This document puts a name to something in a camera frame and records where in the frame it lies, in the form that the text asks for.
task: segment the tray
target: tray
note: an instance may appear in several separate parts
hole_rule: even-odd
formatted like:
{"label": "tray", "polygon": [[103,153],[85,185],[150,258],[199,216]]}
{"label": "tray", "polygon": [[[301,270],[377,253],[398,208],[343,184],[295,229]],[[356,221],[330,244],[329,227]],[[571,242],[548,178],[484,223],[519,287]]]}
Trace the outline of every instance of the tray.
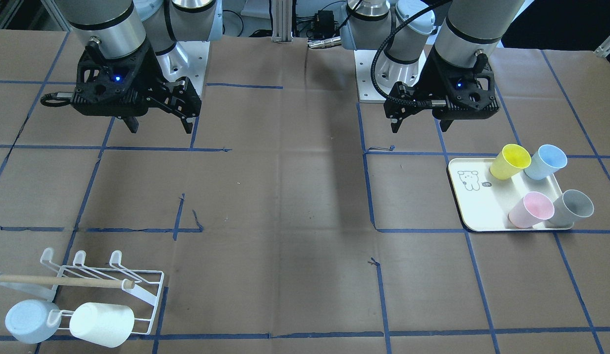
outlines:
{"label": "tray", "polygon": [[551,200],[563,193],[554,175],[536,181],[520,172],[501,181],[491,175],[494,158],[458,158],[449,162],[448,172],[458,210],[472,231],[547,231],[568,230],[549,221],[519,229],[508,220],[508,213],[529,191],[539,191]]}

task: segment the wooden dowel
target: wooden dowel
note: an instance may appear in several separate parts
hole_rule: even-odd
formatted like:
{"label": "wooden dowel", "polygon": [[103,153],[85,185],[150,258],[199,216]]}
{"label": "wooden dowel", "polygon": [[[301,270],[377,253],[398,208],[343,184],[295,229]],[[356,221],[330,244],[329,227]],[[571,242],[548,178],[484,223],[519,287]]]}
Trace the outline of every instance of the wooden dowel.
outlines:
{"label": "wooden dowel", "polygon": [[[94,278],[59,278],[56,276],[39,275],[11,275],[1,274],[0,282],[6,283],[26,283],[39,285],[69,285],[73,287],[93,287],[121,289],[122,280],[113,279],[94,279]],[[133,289],[134,282],[125,282],[126,289]]]}

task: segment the pink cup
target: pink cup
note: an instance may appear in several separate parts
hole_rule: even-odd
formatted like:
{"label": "pink cup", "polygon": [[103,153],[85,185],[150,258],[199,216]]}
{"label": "pink cup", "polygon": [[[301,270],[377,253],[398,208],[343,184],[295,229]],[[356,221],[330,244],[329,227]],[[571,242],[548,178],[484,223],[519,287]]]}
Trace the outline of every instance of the pink cup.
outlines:
{"label": "pink cup", "polygon": [[508,213],[514,226],[527,229],[554,216],[554,203],[547,195],[538,191],[526,194]]}

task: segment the cartoon bear print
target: cartoon bear print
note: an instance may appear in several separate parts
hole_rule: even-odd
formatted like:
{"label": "cartoon bear print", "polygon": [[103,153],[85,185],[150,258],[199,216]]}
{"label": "cartoon bear print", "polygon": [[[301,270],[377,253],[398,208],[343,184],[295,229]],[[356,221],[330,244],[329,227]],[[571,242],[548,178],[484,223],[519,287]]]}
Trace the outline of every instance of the cartoon bear print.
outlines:
{"label": "cartoon bear print", "polygon": [[466,190],[480,190],[480,177],[477,171],[458,171],[458,175]]}

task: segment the yellow cup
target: yellow cup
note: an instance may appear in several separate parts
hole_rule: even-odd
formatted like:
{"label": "yellow cup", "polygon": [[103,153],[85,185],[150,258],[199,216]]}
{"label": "yellow cup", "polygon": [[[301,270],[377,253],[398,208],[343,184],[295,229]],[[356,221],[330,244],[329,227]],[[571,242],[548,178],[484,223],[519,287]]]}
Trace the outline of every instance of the yellow cup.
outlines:
{"label": "yellow cup", "polygon": [[532,163],[529,152],[517,144],[504,146],[491,164],[491,175],[496,179],[508,179]]}

